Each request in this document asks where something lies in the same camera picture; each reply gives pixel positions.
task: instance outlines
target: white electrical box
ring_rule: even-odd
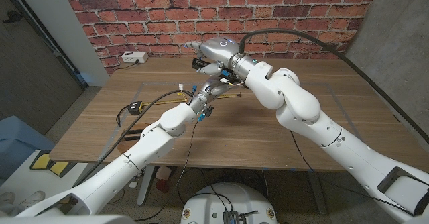
[[[147,52],[124,52],[122,54],[122,60],[125,63],[135,63],[136,61],[144,63],[148,58]]]

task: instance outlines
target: power cord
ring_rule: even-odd
[[[90,175],[92,172],[94,172],[94,170],[107,158],[107,156],[109,156],[109,154],[116,148],[116,146],[118,146],[118,144],[122,141],[122,139],[127,135],[128,131],[141,119],[141,117],[143,117],[143,115],[145,115],[145,113],[160,99],[167,97],[168,95],[171,95],[173,93],[180,93],[180,92],[184,92],[189,96],[192,96],[192,93],[190,91],[186,91],[186,90],[174,90],[174,91],[170,91],[168,93],[165,93],[161,96],[159,96],[157,99],[153,100],[147,107],[146,109],[144,109],[138,116],[137,118],[133,121],[133,123],[121,134],[121,137],[119,137],[119,139],[113,144],[113,146],[107,150],[106,154],[103,155],[103,157],[100,158],[100,160],[98,160],[95,165],[78,181],[76,182],[76,184],[74,184],[73,187],[78,186],[79,184],[82,184]]]
[[[297,149],[297,150],[298,150],[298,152],[300,153],[301,158],[303,159],[303,161],[306,163],[306,165],[309,167],[309,169],[310,169],[312,172],[314,172],[314,173],[316,173],[316,174],[317,174],[317,176],[318,176],[321,180],[323,180],[323,181],[325,181],[325,182],[327,182],[327,183],[329,183],[329,184],[331,184],[331,185],[333,185],[333,186],[335,186],[335,187],[337,187],[337,188],[341,188],[341,189],[346,190],[346,191],[349,191],[349,192],[351,192],[351,193],[358,194],[358,195],[360,195],[360,196],[362,196],[362,197],[371,198],[371,199],[373,199],[373,200],[380,201],[380,202],[383,202],[383,203],[385,203],[385,204],[391,205],[391,206],[393,206],[393,207],[395,207],[395,208],[398,208],[399,210],[401,210],[401,211],[403,211],[403,212],[405,212],[405,213],[409,214],[409,215],[410,215],[410,216],[412,216],[412,217],[414,216],[414,214],[413,214],[413,213],[411,213],[411,212],[409,212],[407,209],[405,209],[405,208],[403,208],[403,207],[400,207],[400,206],[398,206],[398,205],[395,205],[395,204],[393,204],[393,203],[390,203],[389,201],[385,201],[385,200],[379,199],[379,198],[377,198],[377,197],[372,197],[372,196],[369,196],[369,195],[367,195],[367,194],[359,193],[359,192],[357,192],[357,191],[355,191],[355,190],[351,190],[351,189],[346,188],[346,187],[343,187],[343,186],[341,186],[341,185],[339,185],[339,184],[332,183],[331,181],[329,181],[329,180],[327,180],[327,179],[325,179],[325,178],[321,177],[321,176],[319,175],[319,173],[318,173],[318,172],[316,172],[316,171],[314,171],[314,169],[310,166],[310,164],[309,164],[309,163],[307,162],[307,160],[305,159],[304,155],[302,155],[302,152],[301,152],[300,148],[298,147],[298,144],[296,143],[294,133],[293,133],[292,131],[290,131],[290,134],[292,134],[292,139],[294,140],[294,143],[295,143],[296,149]]]
[[[401,109],[401,107],[395,103],[395,101],[389,97],[389,95],[383,91],[373,80],[371,80],[356,64],[354,64],[351,60],[349,60],[343,53],[337,51],[332,46],[324,43],[323,41],[309,35],[305,34],[304,32],[299,32],[297,30],[289,30],[289,29],[262,29],[262,30],[255,30],[253,32],[250,32],[243,36],[241,38],[240,44],[239,44],[239,54],[244,54],[244,47],[246,44],[246,39],[250,38],[257,34],[265,34],[265,33],[287,33],[287,34],[293,34],[296,36],[301,36],[303,38],[306,38],[307,40],[310,40],[319,46],[323,47],[323,50],[328,50],[329,52],[332,52],[335,56],[338,56],[341,60],[347,63],[359,76],[361,76],[368,84],[373,87],[426,141],[426,143],[429,144],[429,135],[426,134],[423,129],[417,125],[417,123],[411,119],[408,114]]]
[[[175,187],[174,187],[174,188],[177,188],[177,186],[179,185],[180,180],[182,179],[183,174],[184,174],[184,172],[185,172],[186,165],[188,164],[188,160],[189,160],[190,150],[192,149],[192,142],[193,142],[193,140],[194,140],[195,127],[196,127],[196,125],[197,125],[199,122],[200,122],[200,121],[197,121],[197,122],[195,123],[195,125],[194,125],[194,129],[192,130],[192,137],[190,138],[190,145],[189,145],[189,150],[188,150],[188,155],[187,155],[187,157],[186,157],[185,165],[184,165],[184,167],[183,167],[182,173],[180,174],[179,179],[178,179],[178,181],[177,181],[177,183],[176,183],[176,185],[175,185]],[[166,202],[164,203],[164,205],[161,207],[161,209],[160,209],[157,213],[153,214],[153,215],[152,215],[152,216],[150,216],[150,217],[146,217],[146,218],[142,218],[142,219],[136,219],[136,220],[134,220],[134,221],[135,221],[135,222],[138,222],[138,221],[147,221],[147,220],[150,220],[150,219],[152,219],[152,218],[156,217],[156,216],[157,216],[158,214],[160,214],[160,213],[161,213],[161,211],[162,211],[162,210],[164,210],[164,208],[167,206],[168,202],[169,202],[169,201],[170,201],[170,199],[172,198],[172,193],[173,193],[173,191],[171,191],[171,192],[170,192],[170,194],[169,194],[169,196],[168,196],[168,198],[167,198]]]

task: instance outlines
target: table top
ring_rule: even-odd
[[[398,122],[373,89],[340,60],[265,59],[274,67],[289,68],[298,75],[301,86],[320,101],[322,110],[339,125],[360,137],[382,154],[429,172],[428,153]],[[115,143],[124,129],[136,118],[128,113],[115,118],[132,101],[150,102],[168,91],[200,87],[208,78],[195,73],[191,58],[150,58],[128,70],[117,71],[82,112],[72,127],[51,151],[56,161],[96,162]],[[242,97],[217,99],[210,103],[213,114],[195,129],[189,167],[265,168],[307,170],[290,132],[266,109],[255,95],[244,88],[229,93]],[[165,100],[179,99],[171,95]],[[177,103],[154,105],[139,121],[153,123]],[[193,128],[176,140],[173,149],[153,164],[183,166]],[[314,142],[295,134],[300,149],[310,165],[321,171],[343,171]],[[114,150],[107,162],[119,156]]]

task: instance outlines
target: metal table leg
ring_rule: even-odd
[[[310,181],[311,189],[313,190],[314,199],[316,200],[317,211],[321,215],[328,214],[326,203],[324,201],[322,186],[320,185],[319,177],[314,172],[307,172],[308,179]]]
[[[137,197],[137,205],[144,204],[147,196],[147,190],[149,189],[150,182],[154,176],[155,166],[149,165],[146,166],[145,174],[143,175],[143,180],[141,180],[139,196]]]

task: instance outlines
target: black cable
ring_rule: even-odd
[[[310,40],[319,46],[322,46],[322,50],[328,50],[329,52],[332,52],[335,56],[346,62],[359,76],[361,76],[368,84],[373,87],[426,141],[426,143],[429,144],[429,136],[426,134],[417,123],[411,119],[408,114],[398,106],[395,101],[389,97],[389,95],[383,91],[373,80],[371,80],[358,66],[356,66],[351,60],[349,60],[343,53],[335,50],[332,46],[329,46],[328,44],[324,43],[321,40],[316,39],[313,36],[310,36],[308,34],[305,34],[304,32],[299,32],[296,30],[288,30],[288,29],[263,29],[263,30],[255,30],[253,32],[250,32],[243,36],[243,38],[240,41],[239,46],[239,54],[244,53],[244,47],[245,47],[245,40],[247,38],[250,38],[251,36],[257,35],[257,34],[265,34],[265,33],[288,33],[288,34],[294,34],[296,36],[301,36],[306,38],[307,40]]]
[[[183,166],[182,173],[180,174],[179,179],[178,179],[178,181],[177,181],[177,183],[176,183],[176,185],[175,185],[175,187],[174,187],[174,188],[177,188],[177,186],[178,186],[178,185],[179,185],[179,183],[180,183],[180,180],[181,180],[181,179],[182,179],[182,177],[183,177],[183,173],[185,172],[186,165],[188,164],[188,160],[189,160],[190,150],[191,150],[191,148],[192,148],[192,142],[193,142],[193,139],[194,139],[195,127],[196,127],[196,125],[197,125],[199,122],[200,122],[200,121],[197,121],[197,122],[195,123],[194,129],[192,130],[192,137],[190,138],[190,145],[189,145],[189,150],[188,150],[188,155],[187,155],[187,157],[186,157],[185,165]],[[170,192],[170,195],[168,196],[168,198],[167,198],[166,202],[164,203],[164,205],[161,207],[161,209],[160,209],[157,213],[153,214],[153,215],[152,215],[152,216],[150,216],[150,217],[146,217],[146,218],[142,218],[142,219],[136,219],[136,220],[134,220],[134,221],[135,221],[135,222],[138,222],[138,221],[147,221],[147,220],[150,220],[150,219],[152,219],[152,218],[156,217],[156,216],[157,216],[158,214],[160,214],[160,213],[161,213],[161,211],[162,211],[162,210],[164,210],[164,208],[167,206],[167,204],[168,204],[169,200],[170,200],[170,199],[171,199],[171,197],[172,197],[172,193],[173,193],[173,191],[171,191],[171,192]]]
[[[141,117],[143,117],[143,115],[147,112],[147,110],[149,110],[157,101],[159,101],[160,99],[171,95],[173,93],[180,93],[180,92],[184,92],[188,95],[192,95],[192,93],[190,91],[181,91],[181,90],[174,90],[174,91],[170,91],[169,93],[165,93],[161,96],[159,96],[157,99],[153,100],[146,109],[144,109],[138,116],[137,118],[133,121],[133,123],[121,134],[121,137],[119,137],[119,139],[113,144],[113,146],[107,150],[106,154],[103,155],[103,157],[100,158],[100,160],[97,161],[97,163],[95,163],[95,165],[78,181],[76,182],[76,184],[73,185],[73,187],[78,186],[79,184],[82,184],[90,175],[91,173],[103,162],[103,160],[105,160],[107,158],[107,156],[116,148],[116,146],[119,144],[119,142],[122,141],[122,139],[125,137],[125,135],[127,135],[128,131],[141,119]]]
[[[118,124],[118,126],[121,126],[121,113],[126,110],[126,108],[128,108],[129,105],[126,105],[125,107],[123,107],[119,112],[118,115],[116,116],[116,123]]]
[[[123,196],[125,196],[125,189],[124,188],[122,188],[122,195],[121,195],[121,197],[119,197],[119,199],[117,199],[116,201],[112,201],[110,203],[107,203],[106,205],[113,205],[113,204],[118,203],[119,201],[122,200]]]
[[[116,70],[125,70],[125,69],[127,69],[127,68],[132,67],[132,66],[135,66],[136,64],[139,64],[139,60],[136,60],[136,61],[134,62],[134,64],[131,64],[131,65],[129,65],[129,66],[125,66],[125,67],[122,67],[122,68],[116,68]]]
[[[223,202],[223,200],[220,198],[220,196],[222,196],[222,195],[218,194],[218,193],[215,191],[215,188],[213,188],[213,184],[209,184],[209,183],[207,182],[206,175],[204,174],[204,171],[202,171],[200,168],[191,168],[191,169],[187,170],[187,171],[184,173],[184,175],[185,175],[187,172],[191,171],[191,170],[198,170],[198,171],[200,171],[200,173],[202,174],[202,178],[203,178],[203,179],[204,179],[204,181],[206,182],[206,185],[209,185],[209,186],[212,188],[212,190],[213,190],[214,194],[217,194],[217,195],[218,195],[219,200],[221,200],[221,202],[222,202],[222,204],[223,204],[223,206],[224,206],[224,208],[225,208],[225,211],[228,211],[226,204],[225,204],[225,203]],[[179,196],[180,201],[182,201],[182,204],[183,204],[183,205],[185,205],[185,202],[183,201],[182,196],[180,195],[179,186],[177,186],[177,194],[178,194],[178,196]],[[231,210],[232,210],[232,211],[234,211],[234,207],[233,207],[233,205],[231,204],[231,202],[230,202],[230,201],[229,201],[229,203],[230,203],[230,205],[231,205]]]
[[[331,185],[333,185],[333,186],[335,186],[335,187],[337,187],[337,188],[341,188],[341,189],[343,189],[343,190],[347,190],[347,191],[349,191],[349,192],[351,192],[351,193],[358,194],[358,195],[360,195],[360,196],[362,196],[362,197],[371,198],[371,199],[373,199],[373,200],[380,201],[380,202],[383,202],[383,203],[385,203],[385,204],[391,205],[391,206],[393,206],[393,207],[395,207],[395,208],[398,208],[399,210],[401,210],[401,211],[403,211],[403,212],[405,212],[405,213],[409,214],[409,215],[410,215],[410,216],[412,216],[412,217],[414,216],[414,214],[413,214],[413,213],[411,213],[411,212],[409,212],[407,209],[405,209],[405,208],[403,208],[403,207],[400,207],[400,206],[398,206],[398,205],[395,205],[395,204],[393,204],[393,203],[390,203],[389,201],[385,201],[385,200],[379,199],[379,198],[377,198],[377,197],[372,197],[372,196],[369,196],[369,195],[367,195],[367,194],[359,193],[359,192],[357,192],[357,191],[355,191],[355,190],[351,190],[351,189],[346,188],[346,187],[343,187],[343,186],[341,186],[341,185],[339,185],[339,184],[335,184],[335,183],[333,183],[333,182],[331,182],[331,181],[329,181],[329,180],[327,180],[327,179],[325,179],[325,178],[321,177],[321,176],[319,175],[319,173],[318,173],[318,172],[316,172],[316,171],[314,171],[314,169],[309,165],[309,163],[307,162],[307,160],[304,158],[304,155],[302,155],[302,152],[301,152],[300,148],[298,147],[298,144],[296,143],[294,133],[293,133],[292,131],[290,131],[290,134],[292,134],[292,139],[294,139],[296,149],[297,149],[297,150],[298,150],[298,152],[300,153],[301,158],[303,159],[303,161],[307,164],[307,166],[309,167],[309,169],[310,169],[312,172],[315,172],[315,173],[318,175],[318,177],[319,177],[321,180],[323,180],[323,181],[325,181],[325,182],[327,182],[327,183],[329,183],[329,184],[331,184]]]

